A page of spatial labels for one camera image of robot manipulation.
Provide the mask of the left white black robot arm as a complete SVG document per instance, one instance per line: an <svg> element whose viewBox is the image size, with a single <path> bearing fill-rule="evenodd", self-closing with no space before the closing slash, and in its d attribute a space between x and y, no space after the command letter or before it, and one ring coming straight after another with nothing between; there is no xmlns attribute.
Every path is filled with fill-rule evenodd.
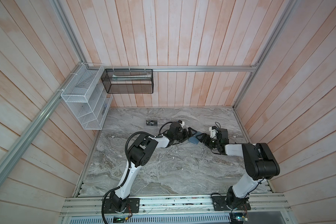
<svg viewBox="0 0 336 224"><path fill-rule="evenodd" d="M156 148L168 148L175 144L180 144L193 137L197 131L193 128L184 128L185 123L179 121L169 121L163 126L170 125L168 130L162 131L160 128L158 135L139 131L133 133L125 143L125 154L127 165L125 172L118 184L107 195L113 206L122 211L127 204L131 187L139 172L150 160Z"/></svg>

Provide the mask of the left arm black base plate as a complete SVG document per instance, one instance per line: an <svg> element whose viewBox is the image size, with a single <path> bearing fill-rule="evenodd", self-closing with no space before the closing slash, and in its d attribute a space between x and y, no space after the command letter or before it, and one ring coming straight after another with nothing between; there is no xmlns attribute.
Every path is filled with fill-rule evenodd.
<svg viewBox="0 0 336 224"><path fill-rule="evenodd" d="M107 198L103 202L101 210L104 214L119 214L119 213L138 213L140 207L139 198Z"/></svg>

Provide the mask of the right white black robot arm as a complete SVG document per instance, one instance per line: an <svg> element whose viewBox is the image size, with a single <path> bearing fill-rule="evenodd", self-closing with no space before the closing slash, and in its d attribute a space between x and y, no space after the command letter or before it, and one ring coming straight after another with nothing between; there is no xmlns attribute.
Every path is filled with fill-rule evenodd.
<svg viewBox="0 0 336 224"><path fill-rule="evenodd" d="M196 139L212 151L217 151L218 155L238 156L244 159L245 173L228 189L226 195L226 204L230 209L242 206L259 184L280 174L280 166L268 144L231 144L227 129L213 126L210 127L210 132L201 133Z"/></svg>

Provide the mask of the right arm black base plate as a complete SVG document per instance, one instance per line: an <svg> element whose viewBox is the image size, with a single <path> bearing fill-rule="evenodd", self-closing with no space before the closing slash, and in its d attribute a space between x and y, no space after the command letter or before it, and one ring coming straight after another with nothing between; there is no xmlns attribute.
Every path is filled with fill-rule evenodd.
<svg viewBox="0 0 336 224"><path fill-rule="evenodd" d="M211 196L214 211L231 211L232 209L238 211L249 211L251 205L248 198L234 198L230 196Z"/></svg>

